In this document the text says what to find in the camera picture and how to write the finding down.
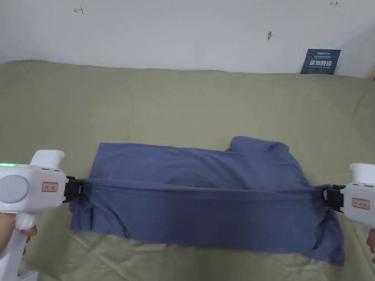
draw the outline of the folded t-shirt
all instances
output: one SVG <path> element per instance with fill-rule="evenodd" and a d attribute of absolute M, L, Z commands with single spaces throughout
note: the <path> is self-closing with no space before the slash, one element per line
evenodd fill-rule
<path fill-rule="evenodd" d="M 234 137 L 226 151 L 102 143 L 73 231 L 149 243 L 299 253 L 344 264 L 344 238 L 280 142 Z"/>

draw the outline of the black clamp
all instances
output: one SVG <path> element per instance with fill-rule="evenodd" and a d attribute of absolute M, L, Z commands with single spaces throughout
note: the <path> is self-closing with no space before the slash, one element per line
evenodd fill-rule
<path fill-rule="evenodd" d="M 63 201 L 63 203 L 69 203 L 72 202 L 73 199 L 78 197 L 78 195 L 81 193 L 81 185 L 82 182 L 75 179 L 73 176 L 66 176 L 69 182 L 65 185 L 65 192 L 64 196 L 66 199 Z"/>
<path fill-rule="evenodd" d="M 340 207 L 344 207 L 344 194 L 340 190 L 344 189 L 345 185 L 333 184 L 331 187 L 323 190 L 323 201 L 337 212 L 343 213 Z"/>

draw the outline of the green led light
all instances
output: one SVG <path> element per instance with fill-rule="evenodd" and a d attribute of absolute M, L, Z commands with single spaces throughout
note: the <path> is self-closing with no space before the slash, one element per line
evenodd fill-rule
<path fill-rule="evenodd" d="M 0 163 L 0 166 L 2 166 L 2 167 L 16 167 L 16 166 L 18 166 L 18 164 Z"/>

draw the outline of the red label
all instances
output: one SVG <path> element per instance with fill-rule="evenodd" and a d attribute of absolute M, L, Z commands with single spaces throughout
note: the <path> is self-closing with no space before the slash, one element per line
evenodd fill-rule
<path fill-rule="evenodd" d="M 365 200 L 365 199 L 352 198 L 352 206 L 354 208 L 369 210 L 370 209 L 370 201 Z"/>
<path fill-rule="evenodd" d="M 44 182 L 42 185 L 42 192 L 56 192 L 59 188 L 57 182 Z"/>

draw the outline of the sticker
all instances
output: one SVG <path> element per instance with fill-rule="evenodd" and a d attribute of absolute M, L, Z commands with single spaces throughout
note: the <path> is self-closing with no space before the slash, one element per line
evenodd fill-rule
<path fill-rule="evenodd" d="M 42 185 L 42 192 L 56 192 L 59 188 L 57 182 L 44 182 Z"/>
<path fill-rule="evenodd" d="M 301 74 L 335 73 L 341 50 L 308 49 Z"/>
<path fill-rule="evenodd" d="M 370 209 L 370 201 L 365 200 L 365 199 L 352 198 L 352 206 L 354 208 L 369 210 Z"/>

